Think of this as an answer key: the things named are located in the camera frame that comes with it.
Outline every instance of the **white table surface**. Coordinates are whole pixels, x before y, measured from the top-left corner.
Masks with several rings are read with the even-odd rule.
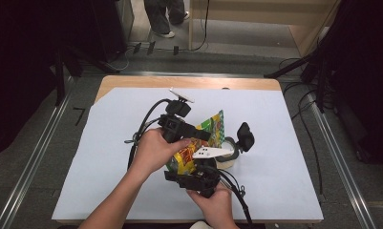
[[[247,122],[255,136],[248,153],[227,169],[245,187],[245,202],[255,222],[319,222],[323,215],[281,91],[179,89],[196,100],[184,119],[198,125],[223,110],[224,132]],[[131,139],[149,109],[175,97],[168,89],[115,88],[92,107],[77,153],[66,177],[53,219],[85,219],[126,172]],[[164,114],[166,103],[150,119]],[[203,219],[201,210],[161,168],[142,186],[128,221]],[[235,219],[245,219],[233,197]]]

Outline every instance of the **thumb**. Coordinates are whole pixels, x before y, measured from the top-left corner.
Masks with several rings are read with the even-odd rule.
[[[183,138],[179,141],[170,144],[170,151],[174,154],[175,152],[187,147],[191,143],[190,138]]]

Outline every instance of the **hand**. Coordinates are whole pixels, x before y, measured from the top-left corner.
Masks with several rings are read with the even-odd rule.
[[[150,129],[142,135],[130,167],[130,170],[137,170],[138,176],[148,178],[166,164],[171,156],[191,142],[189,138],[185,138],[174,143],[167,143],[162,133],[163,130],[158,128]]]
[[[201,208],[206,221],[213,228],[238,228],[232,215],[232,191],[221,183],[216,186],[210,198],[204,198],[196,191],[187,190],[195,203]]]

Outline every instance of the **pants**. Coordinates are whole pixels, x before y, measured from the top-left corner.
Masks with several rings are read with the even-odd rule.
[[[143,0],[143,3],[153,32],[168,33],[170,32],[169,21],[173,25],[184,21],[183,0]]]

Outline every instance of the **snack bag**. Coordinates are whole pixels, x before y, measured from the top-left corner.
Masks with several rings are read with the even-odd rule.
[[[198,151],[201,146],[220,148],[224,141],[223,110],[206,119],[203,123],[196,126],[198,130],[204,130],[211,133],[208,141],[191,139],[187,148],[175,153],[166,164],[169,171],[177,171],[179,175],[189,175],[195,171],[194,159],[192,155]]]

